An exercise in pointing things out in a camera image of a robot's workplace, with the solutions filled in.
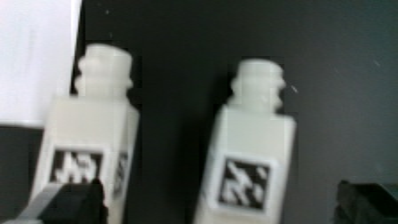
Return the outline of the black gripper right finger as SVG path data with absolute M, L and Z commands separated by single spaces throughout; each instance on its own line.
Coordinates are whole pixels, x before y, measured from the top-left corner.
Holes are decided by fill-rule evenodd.
M 398 224 L 398 184 L 338 184 L 335 224 Z

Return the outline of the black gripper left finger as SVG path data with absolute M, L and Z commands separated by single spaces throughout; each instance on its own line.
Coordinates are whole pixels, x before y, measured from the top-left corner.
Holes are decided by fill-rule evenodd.
M 50 183 L 11 224 L 107 224 L 102 181 Z

